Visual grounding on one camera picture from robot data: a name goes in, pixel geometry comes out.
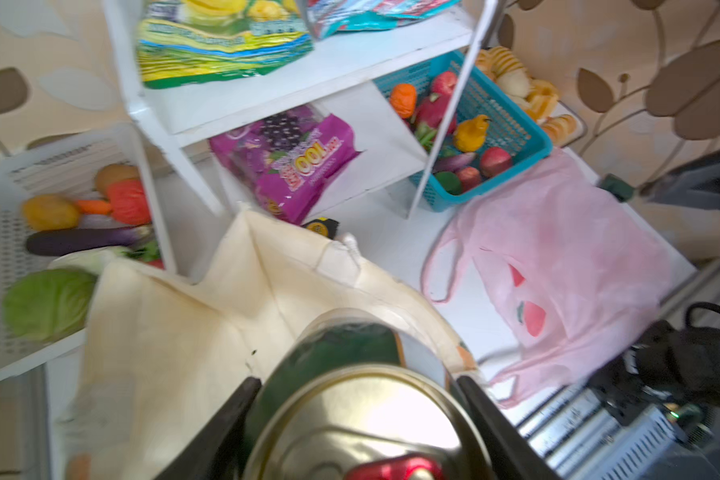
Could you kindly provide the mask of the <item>white plastic vegetable basket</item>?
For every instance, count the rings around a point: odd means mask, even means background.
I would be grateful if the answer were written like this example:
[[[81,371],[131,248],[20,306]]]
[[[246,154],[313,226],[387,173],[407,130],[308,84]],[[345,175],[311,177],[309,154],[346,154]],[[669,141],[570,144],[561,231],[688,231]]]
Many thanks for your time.
[[[22,375],[74,348],[84,340],[81,332],[55,342],[34,342],[13,335],[2,320],[5,291],[16,281],[45,269],[48,257],[28,253],[24,247],[31,231],[22,218],[21,204],[34,195],[61,194],[90,198],[94,177],[109,164],[139,169],[155,227],[164,267],[177,270],[144,144],[137,129],[126,123],[72,135],[25,151],[0,162],[0,382]]]

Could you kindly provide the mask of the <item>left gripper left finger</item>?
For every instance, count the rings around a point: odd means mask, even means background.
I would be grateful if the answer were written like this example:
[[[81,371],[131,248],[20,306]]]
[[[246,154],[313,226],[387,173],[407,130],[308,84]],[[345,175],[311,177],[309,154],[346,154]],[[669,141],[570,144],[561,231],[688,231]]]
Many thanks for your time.
[[[262,382],[246,378],[156,480],[233,479],[246,417]]]

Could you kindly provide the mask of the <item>purple eggplant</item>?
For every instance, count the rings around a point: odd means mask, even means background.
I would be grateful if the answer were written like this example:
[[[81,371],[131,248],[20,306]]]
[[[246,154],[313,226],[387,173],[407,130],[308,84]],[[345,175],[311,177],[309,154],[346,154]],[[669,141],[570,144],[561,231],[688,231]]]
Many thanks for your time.
[[[44,257],[64,255],[106,247],[135,247],[155,239],[151,225],[110,229],[68,229],[43,231],[25,241],[28,253]]]

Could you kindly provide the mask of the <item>green white drink can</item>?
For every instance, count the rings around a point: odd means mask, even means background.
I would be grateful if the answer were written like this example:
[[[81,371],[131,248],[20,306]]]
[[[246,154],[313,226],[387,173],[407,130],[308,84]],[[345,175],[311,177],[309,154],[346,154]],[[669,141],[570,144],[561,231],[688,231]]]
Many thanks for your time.
[[[491,479],[465,394],[421,340],[371,314],[315,319],[245,421],[244,479]]]

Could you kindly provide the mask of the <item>yellow green snack bag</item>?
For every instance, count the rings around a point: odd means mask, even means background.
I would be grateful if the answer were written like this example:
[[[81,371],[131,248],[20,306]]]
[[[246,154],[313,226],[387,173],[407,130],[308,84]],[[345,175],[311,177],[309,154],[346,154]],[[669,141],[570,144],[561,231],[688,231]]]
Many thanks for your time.
[[[262,76],[312,50],[294,1],[148,1],[138,27],[150,89]]]

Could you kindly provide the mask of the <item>yellow pear fruit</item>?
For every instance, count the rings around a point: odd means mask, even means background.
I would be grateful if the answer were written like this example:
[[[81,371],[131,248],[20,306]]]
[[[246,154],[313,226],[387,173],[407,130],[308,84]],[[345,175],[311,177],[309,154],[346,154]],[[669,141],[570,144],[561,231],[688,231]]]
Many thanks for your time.
[[[487,115],[477,115],[461,122],[453,135],[453,144],[462,153],[474,153],[484,144],[491,120]]]

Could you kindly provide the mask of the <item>pink plastic grocery bag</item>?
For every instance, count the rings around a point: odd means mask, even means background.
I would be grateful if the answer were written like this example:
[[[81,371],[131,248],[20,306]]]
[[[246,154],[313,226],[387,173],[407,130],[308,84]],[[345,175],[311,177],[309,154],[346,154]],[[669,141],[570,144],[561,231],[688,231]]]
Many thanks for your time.
[[[660,239],[561,149],[457,212],[424,264],[424,295],[449,245],[456,255],[446,295],[474,267],[520,345],[519,360],[490,379],[511,386],[503,409],[622,353],[656,320],[673,284]]]

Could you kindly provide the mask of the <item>purple grape candy bag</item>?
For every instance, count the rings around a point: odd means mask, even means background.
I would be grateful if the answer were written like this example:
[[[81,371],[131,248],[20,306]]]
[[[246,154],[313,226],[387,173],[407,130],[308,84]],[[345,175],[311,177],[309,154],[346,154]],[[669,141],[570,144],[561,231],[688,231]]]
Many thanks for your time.
[[[220,164],[276,218],[300,224],[360,155],[350,125],[300,105],[209,139]]]

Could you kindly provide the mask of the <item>cream canvas tote bag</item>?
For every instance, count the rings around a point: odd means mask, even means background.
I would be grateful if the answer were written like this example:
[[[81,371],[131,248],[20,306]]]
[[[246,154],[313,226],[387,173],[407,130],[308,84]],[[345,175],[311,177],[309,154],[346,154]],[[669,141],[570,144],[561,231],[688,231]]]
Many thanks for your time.
[[[156,477],[246,378],[268,378],[335,309],[412,335],[453,374],[476,367],[430,303],[347,233],[331,240],[244,210],[197,283],[112,260],[90,304],[76,395],[57,421],[66,477]]]

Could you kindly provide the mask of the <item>teal red snack bag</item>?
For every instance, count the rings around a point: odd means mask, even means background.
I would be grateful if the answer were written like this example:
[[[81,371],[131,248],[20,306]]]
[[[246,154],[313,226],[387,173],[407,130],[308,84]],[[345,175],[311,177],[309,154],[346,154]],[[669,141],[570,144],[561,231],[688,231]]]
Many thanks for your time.
[[[457,0],[319,0],[306,2],[306,19],[317,39],[337,33],[386,31],[439,15]]]

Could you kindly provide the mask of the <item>red apple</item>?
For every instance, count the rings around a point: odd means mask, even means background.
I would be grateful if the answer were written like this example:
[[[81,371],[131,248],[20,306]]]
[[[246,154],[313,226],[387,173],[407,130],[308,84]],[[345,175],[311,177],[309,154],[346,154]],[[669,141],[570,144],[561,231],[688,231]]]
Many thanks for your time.
[[[433,78],[430,84],[430,93],[440,96],[452,96],[458,83],[458,75],[452,71],[445,71]]]

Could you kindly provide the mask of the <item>pink dragon fruit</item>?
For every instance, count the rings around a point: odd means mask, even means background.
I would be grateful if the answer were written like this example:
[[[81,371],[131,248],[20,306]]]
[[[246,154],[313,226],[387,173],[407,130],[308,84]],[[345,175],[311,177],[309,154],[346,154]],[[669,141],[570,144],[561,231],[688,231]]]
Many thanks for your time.
[[[411,117],[414,136],[427,152],[433,146],[450,100],[448,94],[431,93],[420,102]]]

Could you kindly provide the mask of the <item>green tape dispenser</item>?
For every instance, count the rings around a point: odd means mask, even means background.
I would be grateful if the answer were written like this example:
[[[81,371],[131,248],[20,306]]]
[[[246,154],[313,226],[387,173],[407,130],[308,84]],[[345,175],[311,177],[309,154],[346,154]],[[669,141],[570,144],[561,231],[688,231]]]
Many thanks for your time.
[[[635,192],[632,185],[614,174],[603,176],[597,183],[597,187],[609,192],[620,203],[630,201]]]

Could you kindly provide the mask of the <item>green cabbage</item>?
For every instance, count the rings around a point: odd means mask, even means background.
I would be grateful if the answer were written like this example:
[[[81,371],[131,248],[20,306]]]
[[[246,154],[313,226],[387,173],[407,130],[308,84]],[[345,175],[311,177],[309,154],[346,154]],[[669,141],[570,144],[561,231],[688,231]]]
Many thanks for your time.
[[[81,330],[97,277],[82,270],[51,269],[15,282],[2,300],[2,319],[17,337],[54,342]]]

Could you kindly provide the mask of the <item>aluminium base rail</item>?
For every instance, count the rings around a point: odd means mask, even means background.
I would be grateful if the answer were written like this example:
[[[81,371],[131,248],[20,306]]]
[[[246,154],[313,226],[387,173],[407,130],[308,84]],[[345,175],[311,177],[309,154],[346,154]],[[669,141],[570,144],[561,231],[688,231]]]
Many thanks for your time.
[[[507,415],[564,479],[720,479],[720,260],[624,353]]]

